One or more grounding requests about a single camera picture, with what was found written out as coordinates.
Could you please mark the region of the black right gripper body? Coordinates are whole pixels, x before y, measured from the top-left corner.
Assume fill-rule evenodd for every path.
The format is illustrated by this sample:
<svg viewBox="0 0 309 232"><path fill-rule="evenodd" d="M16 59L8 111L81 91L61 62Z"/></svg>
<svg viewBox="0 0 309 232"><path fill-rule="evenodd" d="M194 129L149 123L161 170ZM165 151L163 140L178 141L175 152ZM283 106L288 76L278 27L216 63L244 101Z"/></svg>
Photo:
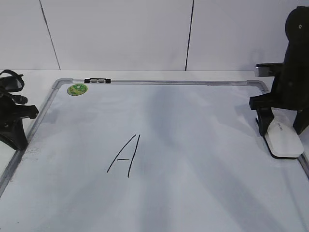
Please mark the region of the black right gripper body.
<svg viewBox="0 0 309 232"><path fill-rule="evenodd" d="M300 111L309 107L309 74L290 77L276 75L271 91L250 97L249 106L258 108L280 108Z"/></svg>

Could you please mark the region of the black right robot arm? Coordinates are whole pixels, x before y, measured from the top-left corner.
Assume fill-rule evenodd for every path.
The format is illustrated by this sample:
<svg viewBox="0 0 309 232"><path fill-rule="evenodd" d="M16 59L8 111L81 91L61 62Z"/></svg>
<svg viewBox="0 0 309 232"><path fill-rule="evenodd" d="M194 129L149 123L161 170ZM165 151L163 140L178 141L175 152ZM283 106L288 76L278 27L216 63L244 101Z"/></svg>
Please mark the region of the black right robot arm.
<svg viewBox="0 0 309 232"><path fill-rule="evenodd" d="M265 136L274 119L272 108L296 111L293 128L301 134L309 125L309 9L298 6L285 23L288 45L282 63L259 63L255 76L274 77L269 93L250 97L259 133Z"/></svg>

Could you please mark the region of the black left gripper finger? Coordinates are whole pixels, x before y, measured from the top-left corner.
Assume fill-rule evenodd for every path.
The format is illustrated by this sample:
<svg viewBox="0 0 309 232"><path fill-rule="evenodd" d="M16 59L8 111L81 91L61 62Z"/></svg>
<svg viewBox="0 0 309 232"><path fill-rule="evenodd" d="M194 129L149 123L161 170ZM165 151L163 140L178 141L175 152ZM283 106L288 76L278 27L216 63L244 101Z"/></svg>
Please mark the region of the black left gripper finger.
<svg viewBox="0 0 309 232"><path fill-rule="evenodd" d="M28 141L25 136L22 120L15 120L0 125L0 141L14 150L23 150Z"/></svg>

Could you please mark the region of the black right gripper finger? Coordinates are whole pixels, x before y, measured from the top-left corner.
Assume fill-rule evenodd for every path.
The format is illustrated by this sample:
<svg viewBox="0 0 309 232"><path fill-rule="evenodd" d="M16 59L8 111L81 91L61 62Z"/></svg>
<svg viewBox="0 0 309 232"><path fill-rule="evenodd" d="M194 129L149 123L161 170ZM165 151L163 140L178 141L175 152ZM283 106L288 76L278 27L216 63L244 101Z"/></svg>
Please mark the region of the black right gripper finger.
<svg viewBox="0 0 309 232"><path fill-rule="evenodd" d="M309 111L298 111L293 123L293 128L298 135L300 135L309 125Z"/></svg>
<svg viewBox="0 0 309 232"><path fill-rule="evenodd" d="M259 133L261 136L265 136L269 125L274 120L274 114L271 108L257 108L256 113Z"/></svg>

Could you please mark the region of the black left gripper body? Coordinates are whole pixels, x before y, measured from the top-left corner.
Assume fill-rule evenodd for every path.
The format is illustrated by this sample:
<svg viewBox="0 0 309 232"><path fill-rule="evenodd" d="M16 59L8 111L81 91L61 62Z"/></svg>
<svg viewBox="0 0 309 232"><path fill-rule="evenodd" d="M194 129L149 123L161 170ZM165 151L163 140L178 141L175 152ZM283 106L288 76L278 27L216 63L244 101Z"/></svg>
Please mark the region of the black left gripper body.
<svg viewBox="0 0 309 232"><path fill-rule="evenodd" d="M7 132L14 123L24 118L35 119L39 110L35 105L26 105L24 96L2 96L0 98L0 132Z"/></svg>

